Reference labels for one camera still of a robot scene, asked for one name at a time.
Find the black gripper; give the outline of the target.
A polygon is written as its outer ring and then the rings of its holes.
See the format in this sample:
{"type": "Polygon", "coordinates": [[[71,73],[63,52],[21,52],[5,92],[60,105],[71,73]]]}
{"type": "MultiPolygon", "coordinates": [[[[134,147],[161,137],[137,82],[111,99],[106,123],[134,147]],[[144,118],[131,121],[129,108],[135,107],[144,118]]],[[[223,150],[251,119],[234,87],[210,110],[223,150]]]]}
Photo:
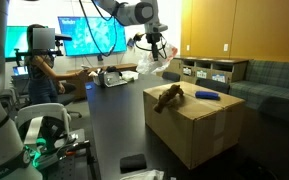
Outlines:
{"type": "Polygon", "coordinates": [[[151,45],[152,59],[157,61],[157,43],[161,40],[161,33],[147,33],[146,40],[151,45]]]}

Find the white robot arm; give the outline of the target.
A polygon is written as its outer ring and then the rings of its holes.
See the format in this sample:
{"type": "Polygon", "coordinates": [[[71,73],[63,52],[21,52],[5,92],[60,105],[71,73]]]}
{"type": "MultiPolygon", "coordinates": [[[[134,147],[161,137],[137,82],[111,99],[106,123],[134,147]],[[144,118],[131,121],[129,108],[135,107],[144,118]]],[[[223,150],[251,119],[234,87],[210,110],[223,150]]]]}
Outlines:
{"type": "MultiPolygon", "coordinates": [[[[150,35],[167,29],[160,22],[157,0],[139,0],[134,5],[119,0],[91,1],[124,26],[142,24],[150,35]]],[[[9,2],[0,0],[0,180],[43,180],[43,175],[31,163],[29,150],[21,140],[14,120],[1,103],[5,89],[5,38],[9,2]]]]}

